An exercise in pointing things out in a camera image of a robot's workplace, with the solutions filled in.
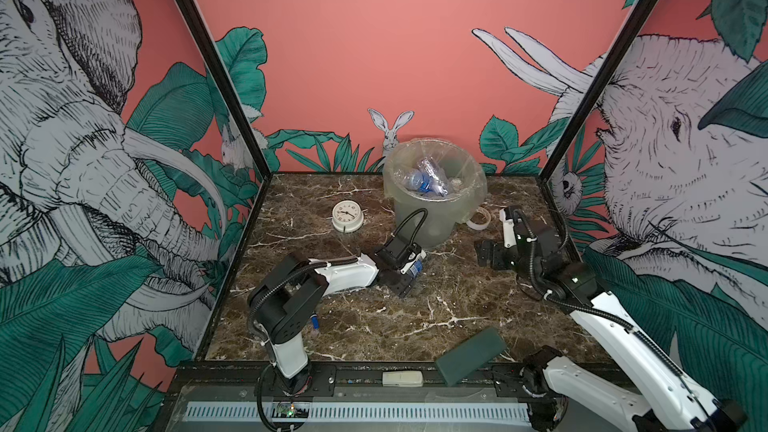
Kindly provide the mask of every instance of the clock face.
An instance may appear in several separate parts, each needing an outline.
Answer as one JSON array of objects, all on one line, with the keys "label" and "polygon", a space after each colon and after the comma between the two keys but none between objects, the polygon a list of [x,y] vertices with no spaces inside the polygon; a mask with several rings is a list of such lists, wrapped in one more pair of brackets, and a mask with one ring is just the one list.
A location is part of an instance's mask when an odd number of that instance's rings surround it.
[{"label": "clock face", "polygon": [[357,205],[357,202],[352,202],[351,200],[339,202],[333,208],[333,218],[342,224],[348,224],[359,216],[360,206]]}]

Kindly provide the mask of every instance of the white alarm clock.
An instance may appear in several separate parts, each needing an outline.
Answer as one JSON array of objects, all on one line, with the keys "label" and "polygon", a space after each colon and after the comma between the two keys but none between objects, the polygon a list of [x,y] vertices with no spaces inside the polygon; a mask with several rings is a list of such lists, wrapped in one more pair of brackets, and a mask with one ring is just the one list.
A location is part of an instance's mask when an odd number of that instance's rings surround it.
[{"label": "white alarm clock", "polygon": [[342,200],[333,207],[331,220],[339,232],[354,232],[362,226],[362,208],[353,200]]}]

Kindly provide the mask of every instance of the translucent trash can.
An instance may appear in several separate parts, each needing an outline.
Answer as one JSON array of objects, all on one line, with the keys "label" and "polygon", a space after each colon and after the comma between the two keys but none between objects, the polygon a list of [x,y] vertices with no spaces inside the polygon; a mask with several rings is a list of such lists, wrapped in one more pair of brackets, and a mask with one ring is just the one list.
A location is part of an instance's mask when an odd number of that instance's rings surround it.
[{"label": "translucent trash can", "polygon": [[[418,161],[431,158],[441,167],[452,190],[445,197],[425,197],[408,190],[405,177]],[[448,239],[457,223],[469,220],[485,201],[488,184],[485,173],[474,157],[450,142],[440,139],[414,139],[398,145],[384,165],[384,196],[395,201],[395,217],[400,223],[418,208],[426,208],[427,220],[416,235],[416,243],[423,248],[434,248]],[[409,238],[418,224],[414,217],[402,228],[401,235]]]}]

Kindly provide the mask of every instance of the brown marble surface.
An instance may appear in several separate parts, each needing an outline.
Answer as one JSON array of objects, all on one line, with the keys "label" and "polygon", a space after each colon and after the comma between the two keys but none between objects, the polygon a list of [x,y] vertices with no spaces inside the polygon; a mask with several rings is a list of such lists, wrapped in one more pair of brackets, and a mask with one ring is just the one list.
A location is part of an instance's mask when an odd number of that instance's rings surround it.
[{"label": "brown marble surface", "polygon": [[[344,199],[357,201],[365,215],[365,224],[351,234],[331,225],[331,208]],[[485,207],[496,214],[512,203],[552,223],[533,178],[488,178]],[[359,254],[383,244],[394,227],[392,200],[384,198],[380,176],[275,176],[206,358],[266,359],[246,330],[246,298],[285,254],[297,249],[315,258]],[[496,360],[520,360],[551,345],[576,362],[609,362],[597,341],[568,316],[521,292],[514,272],[477,265],[473,242],[501,237],[497,219],[482,232],[456,225],[450,239],[428,254],[404,299],[385,287],[325,297],[317,309],[320,332],[311,324],[303,331],[310,359],[434,360],[494,326],[509,346]]]}]

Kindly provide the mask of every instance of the green sponge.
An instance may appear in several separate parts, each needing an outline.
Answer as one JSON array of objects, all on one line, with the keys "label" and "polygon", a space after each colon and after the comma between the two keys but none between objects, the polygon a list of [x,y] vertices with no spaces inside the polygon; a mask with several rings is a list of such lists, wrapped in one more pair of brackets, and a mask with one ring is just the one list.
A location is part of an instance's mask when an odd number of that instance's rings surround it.
[{"label": "green sponge", "polygon": [[494,327],[490,327],[446,352],[438,360],[435,360],[435,365],[446,385],[451,387],[461,382],[462,379],[482,367],[506,348],[507,345],[502,336]]}]

